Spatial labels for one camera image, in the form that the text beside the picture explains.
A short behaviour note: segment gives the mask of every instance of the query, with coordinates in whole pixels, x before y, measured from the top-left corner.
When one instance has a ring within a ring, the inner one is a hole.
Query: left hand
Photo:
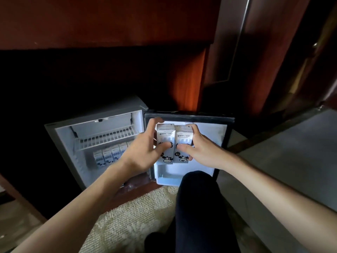
[[[150,119],[146,131],[138,134],[119,159],[118,162],[130,169],[131,176],[147,171],[159,159],[161,153],[171,147],[170,142],[164,142],[153,148],[156,145],[155,138],[157,138],[156,124],[163,122],[164,120],[160,117]]]

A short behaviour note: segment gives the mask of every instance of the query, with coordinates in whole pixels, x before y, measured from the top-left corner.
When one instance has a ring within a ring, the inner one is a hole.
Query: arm
[[[168,142],[153,148],[155,125],[158,122],[163,120],[150,119],[147,130],[138,135],[118,162],[109,166],[91,186],[12,252],[78,252],[121,184],[133,175],[145,172],[171,146]]]
[[[185,144],[177,148],[205,166],[233,175],[310,251],[336,252],[336,212],[223,150],[202,135],[195,124],[192,127],[194,148]]]

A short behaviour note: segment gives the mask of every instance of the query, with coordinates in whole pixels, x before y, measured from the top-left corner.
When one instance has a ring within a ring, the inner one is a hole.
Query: fridge door shelf
[[[111,131],[90,135],[85,138],[75,138],[75,151],[84,150],[98,145],[103,145],[120,139],[137,135],[139,132],[132,124]]]

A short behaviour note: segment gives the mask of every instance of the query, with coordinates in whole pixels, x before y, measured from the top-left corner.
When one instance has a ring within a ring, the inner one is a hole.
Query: mini fridge
[[[156,112],[149,110],[137,96],[127,97],[87,113],[63,121],[45,124],[51,139],[60,151],[79,186],[89,187],[108,165],[97,165],[93,153],[133,140],[144,132],[149,119],[160,116],[165,123],[195,123],[202,134],[226,148],[234,118],[193,112]],[[147,172],[160,185],[179,186],[183,175],[202,170],[216,177],[218,171],[192,160],[188,163],[157,165]]]

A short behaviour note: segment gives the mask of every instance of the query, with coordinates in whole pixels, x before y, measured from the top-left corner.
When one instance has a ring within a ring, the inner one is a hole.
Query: black pants
[[[187,173],[180,184],[176,216],[166,234],[145,239],[145,252],[240,252],[224,199],[215,179]]]

